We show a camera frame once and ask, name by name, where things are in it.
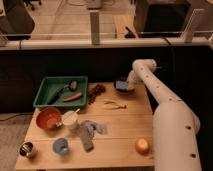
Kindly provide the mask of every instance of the utensil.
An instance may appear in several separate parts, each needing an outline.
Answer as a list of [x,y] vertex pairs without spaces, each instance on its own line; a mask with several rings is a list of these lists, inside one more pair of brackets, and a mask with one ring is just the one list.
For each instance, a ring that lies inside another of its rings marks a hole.
[[69,90],[69,91],[74,91],[77,88],[77,81],[71,81],[69,84],[65,85],[64,87],[60,88],[59,90],[57,90],[52,97],[50,98],[50,100],[48,101],[48,105],[54,103],[56,100],[59,99],[60,95],[65,91],[65,90]]
[[127,106],[116,100],[104,99],[104,109],[126,109]]

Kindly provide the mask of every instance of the wooden tabletop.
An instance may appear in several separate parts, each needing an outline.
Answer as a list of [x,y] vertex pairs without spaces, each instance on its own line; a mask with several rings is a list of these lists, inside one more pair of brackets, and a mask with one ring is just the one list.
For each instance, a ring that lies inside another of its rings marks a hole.
[[[31,141],[38,149],[35,158],[19,156],[16,170],[34,169],[76,169],[153,166],[152,154],[152,110],[143,84],[136,86],[134,93],[119,94],[112,83],[103,83],[106,92],[96,101],[80,110],[79,122],[91,120],[107,126],[106,135],[95,134],[94,149],[85,152],[79,137],[70,135],[66,126],[55,131],[44,131],[37,127],[36,109],[25,141]],[[103,99],[118,100],[127,105],[126,109],[107,110],[103,108]],[[58,138],[69,141],[70,153],[60,157],[52,150],[53,141]],[[134,142],[142,137],[151,145],[151,152],[142,156],[135,151]]]

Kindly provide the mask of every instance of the blue cup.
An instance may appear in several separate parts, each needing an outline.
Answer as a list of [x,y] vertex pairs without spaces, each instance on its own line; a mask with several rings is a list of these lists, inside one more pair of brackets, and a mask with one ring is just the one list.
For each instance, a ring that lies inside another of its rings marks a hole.
[[53,143],[53,151],[60,156],[64,156],[69,153],[69,144],[65,138],[59,138]]

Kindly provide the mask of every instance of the box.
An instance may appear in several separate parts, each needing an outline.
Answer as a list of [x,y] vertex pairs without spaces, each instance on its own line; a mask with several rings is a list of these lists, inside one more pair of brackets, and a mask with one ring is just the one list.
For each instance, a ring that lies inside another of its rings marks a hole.
[[[54,93],[65,85],[69,84],[71,81],[77,81],[77,89],[74,91],[65,90],[54,103],[49,105],[48,101],[51,99]],[[88,78],[86,76],[45,77],[42,80],[33,106],[40,109],[51,106],[65,110],[83,108],[87,103],[87,86]],[[78,92],[83,93],[83,96],[79,99],[70,102],[62,101],[63,98],[75,95]]]

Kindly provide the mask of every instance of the brown bowl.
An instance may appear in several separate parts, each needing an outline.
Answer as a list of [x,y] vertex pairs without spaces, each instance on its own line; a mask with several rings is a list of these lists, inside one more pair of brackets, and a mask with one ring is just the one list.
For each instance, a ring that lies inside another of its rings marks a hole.
[[61,125],[61,112],[55,107],[45,108],[38,114],[36,124],[44,130],[57,128]]

